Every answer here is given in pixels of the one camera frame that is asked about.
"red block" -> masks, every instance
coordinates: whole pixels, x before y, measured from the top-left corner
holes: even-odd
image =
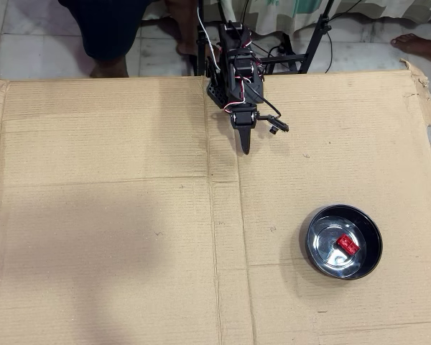
[[[342,247],[345,252],[350,255],[356,254],[356,252],[360,249],[356,243],[354,243],[348,235],[342,235],[338,238],[337,244]]]

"black shorts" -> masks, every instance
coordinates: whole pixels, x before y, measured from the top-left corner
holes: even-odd
[[[80,27],[86,54],[112,60],[132,47],[145,9],[152,0],[59,0]]]

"white cable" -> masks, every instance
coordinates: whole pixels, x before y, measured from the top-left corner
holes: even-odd
[[[200,7],[199,7],[199,6],[196,6],[196,14],[198,15],[198,20],[200,21],[200,25],[201,25],[201,27],[203,28],[204,33],[206,34],[206,38],[208,39],[208,42],[209,42],[209,50],[210,50],[210,53],[213,55],[213,61],[214,61],[215,68],[217,68],[218,70],[221,70],[221,69],[218,67],[218,65],[217,65],[217,62],[216,62],[216,55],[214,54],[213,45],[212,45],[212,43],[210,42],[210,38],[209,38],[208,32],[206,31],[206,29],[205,29],[205,27],[204,27],[204,25],[203,25],[203,22],[201,21],[201,18],[200,18]]]
[[[243,100],[241,102],[231,102],[228,103],[226,106],[223,107],[223,110],[225,110],[227,113],[231,113],[229,109],[227,109],[229,106],[235,106],[237,104],[244,104],[246,103],[246,94],[244,93],[244,83],[241,80],[241,92],[243,93]]]

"wire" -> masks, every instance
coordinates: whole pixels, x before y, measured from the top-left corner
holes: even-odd
[[[358,2],[356,2],[352,7],[350,7],[349,9],[347,9],[346,11],[337,14],[335,16],[333,16],[332,18],[330,18],[329,22],[333,21],[335,18],[341,17],[343,16],[345,13],[348,13],[349,11],[351,11],[352,9],[354,9],[354,7],[356,7],[357,4],[359,4],[362,0],[359,0]],[[329,42],[330,42],[330,64],[328,69],[325,71],[326,73],[330,70],[330,67],[332,66],[332,60],[333,60],[333,46],[332,46],[332,39],[330,38],[329,32],[326,32],[326,34],[328,34],[329,37]]]
[[[264,48],[260,47],[259,45],[256,45],[254,42],[252,42],[252,44],[258,47],[260,50],[264,51],[266,54],[268,54],[268,52]]]
[[[332,18],[330,18],[329,22],[333,21],[335,18],[341,17],[343,16],[345,13],[348,13],[349,11],[351,11],[352,9],[354,9],[354,7],[359,4],[362,0],[359,0],[358,2],[356,2],[352,7],[350,7],[349,9],[347,9],[346,11],[339,13],[335,16],[333,16]]]
[[[244,24],[244,19],[246,18],[246,11],[247,11],[247,5],[249,4],[249,0],[246,0],[246,3],[244,4],[244,10],[243,10],[243,24]]]
[[[274,107],[274,105],[273,104],[271,104],[270,102],[268,102],[263,96],[261,96],[260,95],[260,93],[258,93],[256,90],[254,90],[249,84],[246,84],[246,86],[248,87],[248,88],[250,88],[251,89],[251,91],[252,92],[254,92],[263,102],[265,102],[266,104],[268,104],[269,105],[269,107],[270,108],[272,108],[273,110],[274,110],[274,112],[276,113],[276,114],[278,114],[278,116],[276,116],[276,118],[277,119],[279,119],[280,117],[281,117],[281,113],[279,112],[279,110],[278,109],[276,109],[275,107]]]
[[[199,6],[196,6],[196,14],[198,15],[198,20],[200,21],[200,25],[201,25],[201,27],[203,28],[204,33],[206,34],[206,38],[208,39],[208,42],[209,42],[209,50],[210,50],[210,53],[213,55],[213,61],[214,61],[215,68],[217,68],[218,70],[221,70],[221,69],[218,67],[218,65],[217,65],[216,55],[214,54],[213,45],[212,45],[212,43],[210,42],[210,38],[209,38],[208,32],[206,31],[206,29],[205,29],[205,27],[204,27],[204,25],[203,25],[203,22],[201,21],[201,18],[200,18],[200,7],[199,7]]]
[[[273,56],[272,51],[275,50],[275,49],[277,49],[277,48],[279,48],[279,47],[281,47],[281,45],[276,45],[272,49],[270,49],[270,51],[268,52],[268,56],[267,57],[269,58],[270,55]]]
[[[326,32],[326,34],[328,34],[329,37],[329,42],[330,42],[330,64],[328,69],[325,71],[326,73],[330,70],[330,67],[332,66],[332,60],[333,60],[333,47],[332,47],[332,39],[330,38],[329,32]]]
[[[241,95],[243,96],[243,100],[241,102],[230,102],[227,105],[225,105],[223,107],[223,110],[226,111],[227,113],[231,113],[231,110],[227,109],[227,107],[246,103],[246,95],[244,93],[244,83],[243,83],[243,80],[241,79],[240,82],[241,82]]]
[[[264,48],[260,47],[259,45],[256,45],[254,42],[252,42],[253,45],[255,45],[256,47],[258,47],[260,50],[264,51],[267,55],[267,57],[269,58],[269,56],[272,54],[271,50],[268,52],[266,51]],[[288,70],[290,70],[291,72],[293,72],[293,70],[289,67],[286,66],[284,63],[279,63],[281,66],[284,66],[285,68],[287,68]]]

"person's leg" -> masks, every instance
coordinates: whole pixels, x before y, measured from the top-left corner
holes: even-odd
[[[80,27],[86,54],[96,66],[94,78],[127,77],[126,53],[131,49],[151,0],[59,0]]]
[[[415,34],[403,34],[392,40],[391,45],[403,52],[419,55],[431,61],[431,40],[426,40]]]
[[[198,18],[196,8],[198,0],[164,0],[172,18],[179,25],[182,40],[177,44],[180,54],[197,55],[196,45]]]

